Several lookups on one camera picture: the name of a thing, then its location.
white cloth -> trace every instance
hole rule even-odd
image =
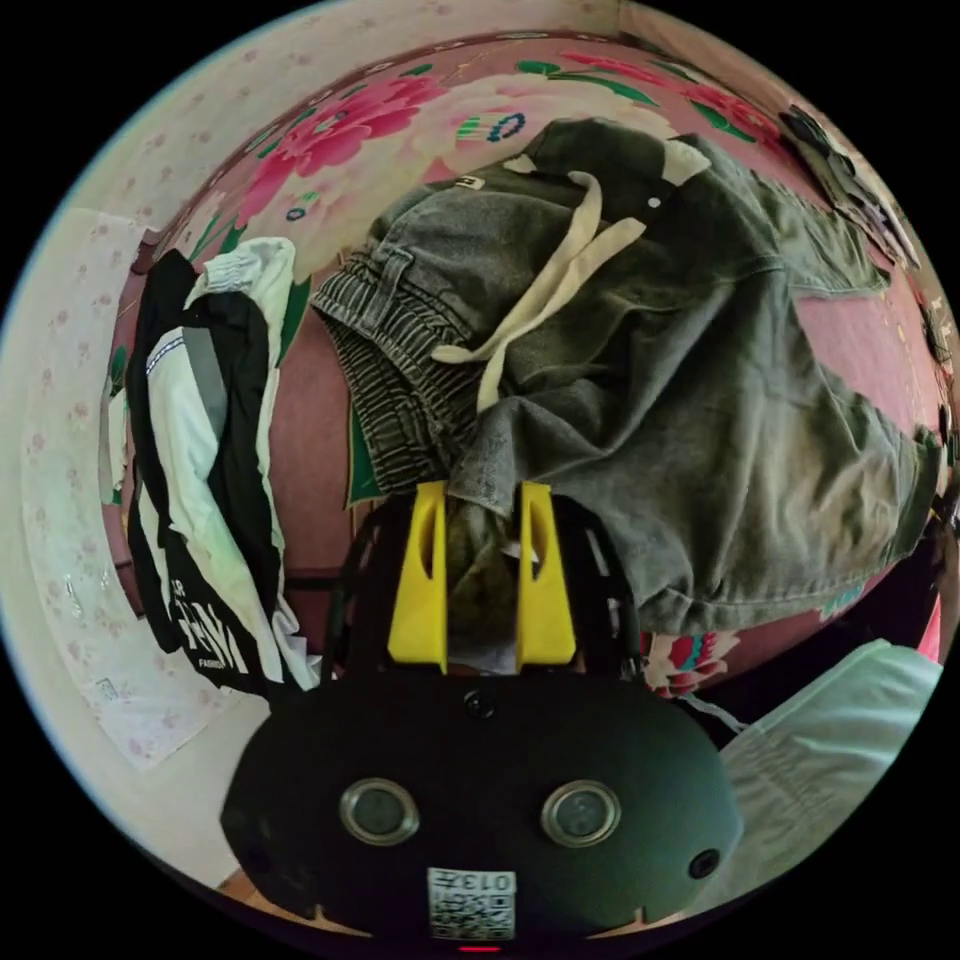
[[[208,293],[243,293],[260,308],[267,323],[270,365],[266,374],[255,438],[263,489],[270,504],[271,542],[280,558],[277,605],[268,619],[256,584],[207,485],[220,447],[206,412],[182,327],[166,333],[147,360],[150,420],[157,453],[167,478],[170,522],[181,534],[201,576],[226,602],[256,640],[264,676],[282,682],[280,657],[303,689],[319,681],[319,658],[308,655],[299,623],[284,598],[284,540],[270,485],[270,424],[279,387],[281,333],[293,281],[295,250],[284,238],[250,240],[235,251],[214,257],[204,267],[184,304],[188,308]],[[146,489],[142,499],[149,499]],[[164,600],[169,583],[161,577]]]
[[[230,253],[221,253],[203,265],[203,273],[198,277],[184,303],[184,309],[186,309],[199,297],[208,293],[242,293],[260,308],[267,322],[270,370],[263,389],[256,446],[257,461],[263,477],[263,490],[270,504],[271,542],[281,557],[286,551],[286,542],[277,517],[273,487],[270,485],[270,425],[273,423],[273,410],[277,392],[280,389],[279,363],[283,321],[290,300],[296,256],[296,247],[286,237],[257,237],[253,240],[244,240]],[[282,598],[284,592],[282,566],[279,592]],[[289,617],[294,623],[293,630],[299,629],[292,611]]]
[[[297,250],[286,237],[258,237],[237,244],[203,265],[184,309],[208,293],[243,293],[261,310],[270,333],[270,368],[280,362],[280,335],[290,299]]]
[[[827,840],[897,758],[940,674],[915,650],[876,640],[729,743],[721,756],[744,834],[687,915],[776,879]]]

gray denim jacket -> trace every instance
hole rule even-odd
[[[663,141],[555,121],[525,152],[534,173],[495,164],[471,186],[408,193],[313,302],[381,489],[449,478],[487,517],[463,511],[483,567],[502,535],[489,518],[509,516],[521,480],[548,482],[606,523],[641,627],[683,634],[816,608],[912,551],[941,452],[823,368],[798,322],[793,294],[888,284],[856,229],[711,141],[678,139],[709,160],[681,186]],[[583,200],[572,170],[601,185],[601,228],[634,217],[645,232],[511,344],[478,420],[481,366],[431,353],[497,329]],[[467,593],[482,619],[483,590]]]

jacket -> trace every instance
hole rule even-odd
[[[126,378],[130,553],[160,648],[185,651],[218,687],[274,701],[318,682],[283,597],[283,541],[261,456],[275,338],[254,299],[193,298],[196,281],[172,251],[144,288]]]
[[[853,225],[709,140],[559,120],[404,196],[313,302],[382,490],[449,477],[506,523],[550,483],[610,530],[641,628],[684,634],[815,608],[916,544],[939,447],[822,367],[792,300],[888,282]],[[448,564],[482,577],[473,546]]]

wall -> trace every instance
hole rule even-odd
[[[305,10],[148,104],[37,246],[0,352],[0,496],[22,505],[0,553],[7,648],[38,720],[104,814],[202,883],[236,866],[216,818],[265,711],[157,658],[110,562],[96,411],[113,305],[143,231],[162,229],[273,117],[350,70],[491,27],[613,34],[616,21],[615,0],[341,0]]]

printed number label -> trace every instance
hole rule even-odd
[[[496,870],[427,871],[430,924],[442,940],[511,940],[517,875]]]

